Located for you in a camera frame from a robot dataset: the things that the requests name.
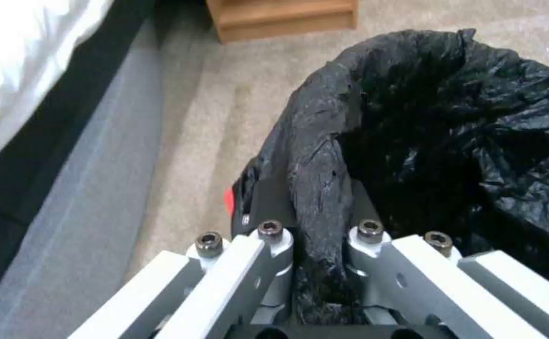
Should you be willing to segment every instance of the wooden furniture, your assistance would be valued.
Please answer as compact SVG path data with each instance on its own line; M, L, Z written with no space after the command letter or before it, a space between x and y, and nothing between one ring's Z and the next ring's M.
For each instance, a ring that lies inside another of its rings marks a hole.
M356 28L358 0L207 0L222 43Z

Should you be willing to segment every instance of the white bedsheet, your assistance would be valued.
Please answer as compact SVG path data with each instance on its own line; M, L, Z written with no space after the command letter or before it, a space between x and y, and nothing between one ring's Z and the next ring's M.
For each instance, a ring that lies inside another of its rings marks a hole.
M100 26L113 0L0 0L0 150Z

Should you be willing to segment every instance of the hole in bracket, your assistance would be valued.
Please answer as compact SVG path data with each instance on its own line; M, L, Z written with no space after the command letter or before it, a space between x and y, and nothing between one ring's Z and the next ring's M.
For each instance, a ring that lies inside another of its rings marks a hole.
M423 337L410 328L401 328L393 331L391 339L423 339Z
M267 230L276 229L276 224L275 223L265 223L264 228L267 229Z
M446 238L444 236L442 236L441 234L432 234L431 235L431 240L437 241L440 244L444 244L446 242Z
M289 339L289 337L277 328L265 328L257 333L255 339Z
M406 277L402 273L398 273L395 275L395 281L398 283L398 286L401 288L406 288L408 286L408 282L406 281Z
M204 244L212 244L214 243L214 241L216 241L216 236L214 236L213 234L205 234L201 237L201 242L203 242Z
M442 319L435 314L430 314L425 318L425 325L439 326L440 324L442 324Z

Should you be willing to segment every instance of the gray mattress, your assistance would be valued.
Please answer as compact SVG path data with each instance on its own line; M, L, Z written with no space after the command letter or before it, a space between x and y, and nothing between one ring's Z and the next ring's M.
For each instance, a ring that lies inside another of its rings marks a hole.
M0 282L0 339L67 337L119 289L151 187L162 104L145 22Z

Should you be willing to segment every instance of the trash bag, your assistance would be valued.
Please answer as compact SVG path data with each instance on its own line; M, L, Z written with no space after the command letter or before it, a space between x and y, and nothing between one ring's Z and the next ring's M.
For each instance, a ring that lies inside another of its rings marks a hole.
M465 256L500 249L549 280L549 67L474 34L411 30L346 49L291 95L233 185L241 234L257 180L286 180L299 322L362 321L343 267L352 178L392 237L440 230Z

